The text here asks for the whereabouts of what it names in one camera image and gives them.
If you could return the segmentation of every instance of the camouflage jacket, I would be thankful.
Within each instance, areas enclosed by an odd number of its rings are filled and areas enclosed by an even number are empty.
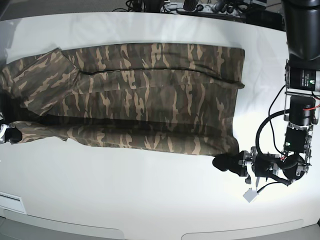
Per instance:
[[[245,51],[180,43],[55,49],[7,64],[0,87],[20,143],[237,153],[232,122]]]

